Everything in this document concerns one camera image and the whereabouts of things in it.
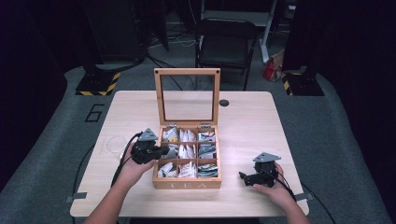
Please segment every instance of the tea bag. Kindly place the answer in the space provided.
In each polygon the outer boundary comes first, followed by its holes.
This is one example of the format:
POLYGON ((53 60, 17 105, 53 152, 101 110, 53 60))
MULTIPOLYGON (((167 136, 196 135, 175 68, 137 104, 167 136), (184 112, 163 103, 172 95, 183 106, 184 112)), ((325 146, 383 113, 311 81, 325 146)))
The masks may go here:
POLYGON ((187 130, 187 135, 189 136, 189 142, 195 142, 197 140, 195 134, 191 130, 187 130))
POLYGON ((178 177, 196 177, 196 166, 192 161, 179 165, 178 168, 180 170, 178 177))
POLYGON ((187 145, 187 158, 188 159, 195 159, 195 157, 196 157, 195 145, 192 145, 192 147, 187 145))
POLYGON ((187 159, 187 150, 183 145, 178 148, 178 157, 181 159, 187 159))
POLYGON ((199 147, 198 155, 200 159, 213 159, 216 153, 216 145, 202 144, 199 147))
POLYGON ((169 147, 169 152, 163 158, 164 159, 176 159, 178 146, 175 144, 169 144, 168 147, 169 147))
POLYGON ((219 176, 218 173, 218 166, 216 164, 205 164, 198 166, 198 176, 200 177, 217 177, 219 176))
POLYGON ((163 141, 164 142, 178 142, 177 136, 177 128, 173 127, 172 129, 163 132, 163 141))
POLYGON ((187 131, 183 131, 180 129, 180 142, 188 142, 189 141, 189 135, 187 131))
POLYGON ((177 170, 176 167, 172 167, 172 169, 166 174, 166 177, 176 177, 177 170))
POLYGON ((158 171, 158 177, 166 177, 166 174, 168 174, 169 171, 172 170, 172 167, 173 167, 172 162, 168 162, 165 165, 163 165, 158 171))
POLYGON ((215 132, 198 133, 198 141, 200 142, 215 142, 215 132))

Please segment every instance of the wooden box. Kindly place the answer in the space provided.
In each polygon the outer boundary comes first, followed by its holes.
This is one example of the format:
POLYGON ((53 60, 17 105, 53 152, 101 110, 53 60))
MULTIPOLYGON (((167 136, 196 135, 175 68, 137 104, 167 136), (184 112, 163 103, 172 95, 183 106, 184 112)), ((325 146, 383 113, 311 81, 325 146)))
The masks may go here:
POLYGON ((157 144, 160 147, 173 146, 178 150, 178 154, 170 152, 154 166, 152 183, 155 189, 219 189, 221 165, 217 125, 220 70, 158 68, 154 70, 154 75, 161 123, 157 144), (170 130, 177 131, 177 139, 164 136, 171 133, 170 130), (193 133, 195 139, 180 139, 181 131, 193 133), (192 148, 190 153, 186 152, 187 146, 192 148), (212 152, 200 154, 200 151, 205 152, 209 148, 212 152), (163 172, 166 170, 163 168, 165 164, 169 167, 172 164, 173 171, 167 173, 170 176, 165 176, 163 172), (195 166, 194 176, 184 176, 186 170, 192 170, 188 169, 191 165, 195 166), (205 167, 216 168, 216 165, 217 175, 215 171, 205 172, 205 167))

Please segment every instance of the white packet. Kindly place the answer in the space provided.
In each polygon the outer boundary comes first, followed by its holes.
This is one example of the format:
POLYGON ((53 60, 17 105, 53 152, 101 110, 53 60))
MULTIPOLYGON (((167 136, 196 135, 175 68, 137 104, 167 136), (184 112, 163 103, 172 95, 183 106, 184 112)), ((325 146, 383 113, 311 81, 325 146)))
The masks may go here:
POLYGON ((178 147, 178 157, 181 159, 187 159, 187 151, 183 145, 180 145, 180 147, 178 147))
POLYGON ((180 132, 183 133, 183 137, 180 138, 180 141, 181 142, 188 142, 189 141, 188 132, 187 131, 183 131, 183 130, 180 130, 180 132))
POLYGON ((195 142, 197 137, 191 130, 187 130, 187 135, 189 136, 189 142, 195 142))
POLYGON ((179 165, 180 173, 178 177, 196 177, 196 166, 190 161, 187 164, 179 165))
POLYGON ((166 174, 166 177, 176 177, 177 176, 177 171, 173 170, 173 171, 169 171, 168 174, 166 174))
POLYGON ((183 130, 181 130, 180 129, 180 133, 179 133, 179 139, 180 139, 180 142, 183 142, 183 138, 184 138, 184 132, 183 132, 183 130))
POLYGON ((187 145, 187 157, 189 159, 195 159, 195 145, 192 146, 194 147, 194 149, 192 149, 192 147, 187 145))
POLYGON ((174 127, 167 132, 163 132, 163 140, 167 142, 178 142, 177 129, 174 127))
POLYGON ((160 170, 158 171, 157 176, 158 177, 165 177, 167 176, 167 174, 172 170, 173 167, 173 163, 172 162, 168 162, 165 165, 163 165, 160 170))

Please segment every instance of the red object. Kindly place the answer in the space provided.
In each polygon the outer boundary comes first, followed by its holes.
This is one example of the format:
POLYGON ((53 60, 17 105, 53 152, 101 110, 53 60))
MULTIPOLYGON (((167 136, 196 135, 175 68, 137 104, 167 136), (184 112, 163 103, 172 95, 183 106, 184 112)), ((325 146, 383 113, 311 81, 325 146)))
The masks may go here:
POLYGON ((265 65, 264 70, 262 71, 262 77, 264 77, 268 81, 272 81, 274 71, 274 59, 270 59, 268 60, 267 65, 265 65))

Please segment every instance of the gray carpet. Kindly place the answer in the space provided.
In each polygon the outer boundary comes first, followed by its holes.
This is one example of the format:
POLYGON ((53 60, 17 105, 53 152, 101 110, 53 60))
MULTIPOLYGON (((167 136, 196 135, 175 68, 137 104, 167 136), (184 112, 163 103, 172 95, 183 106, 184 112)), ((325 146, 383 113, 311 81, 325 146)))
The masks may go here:
MULTIPOLYGON (((276 35, 270 54, 280 51, 285 42, 285 36, 276 35)), ((169 52, 159 46, 149 49, 149 53, 176 67, 194 67, 193 47, 171 43, 169 52)), ((146 59, 122 72, 115 91, 155 90, 152 72, 155 67, 146 59)), ((262 69, 261 52, 257 48, 247 90, 273 94, 301 181, 319 196, 337 223, 391 223, 332 85, 318 76, 324 97, 288 96, 281 81, 268 82, 262 78, 262 69)), ((64 199, 73 191, 78 165, 95 143, 114 96, 114 92, 110 96, 76 96, 75 88, 83 75, 82 68, 65 74, 68 89, 64 99, 1 192, 0 223, 72 223, 71 204, 64 203, 64 199), (95 104, 98 104, 96 110, 103 111, 102 115, 98 122, 85 122, 95 104)), ((78 181, 88 158, 83 162, 78 181)), ((317 200, 308 204, 312 223, 331 223, 317 200)), ((261 223, 286 221, 283 217, 261 218, 261 223)))

